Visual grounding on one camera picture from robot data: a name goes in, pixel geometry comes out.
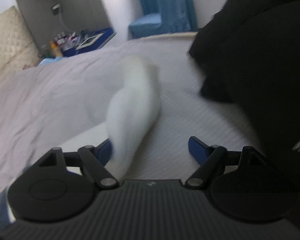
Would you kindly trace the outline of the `orange bottle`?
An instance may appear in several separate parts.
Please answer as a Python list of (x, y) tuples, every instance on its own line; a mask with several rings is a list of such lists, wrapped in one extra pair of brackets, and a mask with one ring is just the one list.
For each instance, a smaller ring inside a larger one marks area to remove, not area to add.
[(50, 49), (54, 57), (63, 57), (62, 51), (60, 50), (59, 46), (55, 44), (55, 42), (50, 41)]

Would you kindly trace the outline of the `white blue striped sweater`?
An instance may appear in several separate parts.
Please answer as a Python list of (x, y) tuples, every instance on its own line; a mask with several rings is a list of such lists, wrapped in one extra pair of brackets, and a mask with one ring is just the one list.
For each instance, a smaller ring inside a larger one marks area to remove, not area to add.
[(108, 106), (106, 121), (61, 144), (66, 152), (84, 145), (97, 145), (109, 138), (112, 152), (106, 169), (122, 180), (134, 155), (160, 112), (159, 68), (143, 56), (121, 60), (123, 87)]

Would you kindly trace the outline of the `blue chair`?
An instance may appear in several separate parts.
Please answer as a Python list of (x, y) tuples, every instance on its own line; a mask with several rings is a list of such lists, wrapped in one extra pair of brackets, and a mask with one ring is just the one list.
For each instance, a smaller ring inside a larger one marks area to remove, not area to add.
[(129, 26), (133, 39), (158, 35), (162, 29), (162, 19), (159, 13), (148, 14), (136, 19)]

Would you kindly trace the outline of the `blue curtain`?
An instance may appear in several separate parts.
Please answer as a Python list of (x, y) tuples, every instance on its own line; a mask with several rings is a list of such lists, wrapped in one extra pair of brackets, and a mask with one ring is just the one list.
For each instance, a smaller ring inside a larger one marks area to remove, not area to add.
[(197, 17), (193, 0), (140, 0), (143, 16), (159, 13), (161, 34), (197, 31)]

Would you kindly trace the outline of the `blue tray with items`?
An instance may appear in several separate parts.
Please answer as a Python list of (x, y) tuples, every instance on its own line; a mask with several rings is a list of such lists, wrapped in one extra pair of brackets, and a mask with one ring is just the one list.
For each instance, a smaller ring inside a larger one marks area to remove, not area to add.
[(116, 35), (113, 28), (97, 31), (82, 31), (78, 45), (62, 51), (64, 57), (71, 57), (93, 50), (101, 49)]

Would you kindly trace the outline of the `grey wardrobe shelf unit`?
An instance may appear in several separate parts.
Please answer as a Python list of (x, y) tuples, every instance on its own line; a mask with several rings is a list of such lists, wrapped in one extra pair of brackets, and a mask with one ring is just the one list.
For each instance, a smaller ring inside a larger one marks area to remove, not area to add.
[(16, 0), (37, 48), (50, 47), (61, 32), (97, 31), (111, 26), (102, 0)]

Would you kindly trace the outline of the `grey bed duvet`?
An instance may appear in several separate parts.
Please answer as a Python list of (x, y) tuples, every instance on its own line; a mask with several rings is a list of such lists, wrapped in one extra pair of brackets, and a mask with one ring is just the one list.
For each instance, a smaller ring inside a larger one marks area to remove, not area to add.
[(186, 179), (197, 163), (187, 142), (240, 150), (259, 148), (238, 106), (202, 98), (203, 75), (189, 57), (193, 37), (164, 35), (32, 67), (0, 85), (0, 192), (55, 146), (76, 151), (107, 138), (104, 122), (112, 96), (122, 87), (119, 61), (149, 57), (160, 68), (161, 112), (136, 154), (130, 179)]

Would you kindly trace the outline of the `cream quilted headboard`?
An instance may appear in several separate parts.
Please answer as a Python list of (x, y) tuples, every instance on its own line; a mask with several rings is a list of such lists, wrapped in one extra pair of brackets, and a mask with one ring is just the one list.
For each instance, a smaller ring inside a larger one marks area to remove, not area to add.
[(0, 84), (11, 73), (40, 61), (40, 52), (20, 12), (12, 6), (0, 14)]

